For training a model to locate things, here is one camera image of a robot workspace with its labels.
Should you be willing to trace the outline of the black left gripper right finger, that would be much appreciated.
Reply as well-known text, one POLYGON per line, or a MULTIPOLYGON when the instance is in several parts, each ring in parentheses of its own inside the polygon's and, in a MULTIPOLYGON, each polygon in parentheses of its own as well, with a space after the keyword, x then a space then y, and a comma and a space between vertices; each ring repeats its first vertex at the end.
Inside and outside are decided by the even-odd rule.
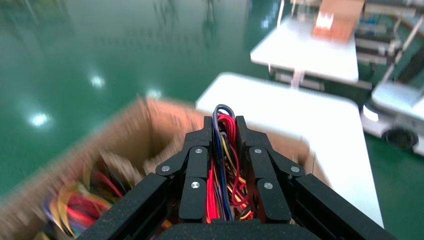
POLYGON ((263 224, 288 225, 321 240, 391 240, 393 235, 315 175, 273 149, 268 136, 235 118, 249 201, 263 224))

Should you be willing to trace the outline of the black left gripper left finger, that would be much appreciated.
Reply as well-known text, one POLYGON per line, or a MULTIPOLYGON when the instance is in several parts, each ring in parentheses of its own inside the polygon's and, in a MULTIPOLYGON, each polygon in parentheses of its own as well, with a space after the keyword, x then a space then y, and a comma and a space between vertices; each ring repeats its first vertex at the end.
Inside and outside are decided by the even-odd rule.
POLYGON ((182 149, 114 204, 80 240, 173 240, 179 224, 206 219, 212 118, 186 134, 182 149))

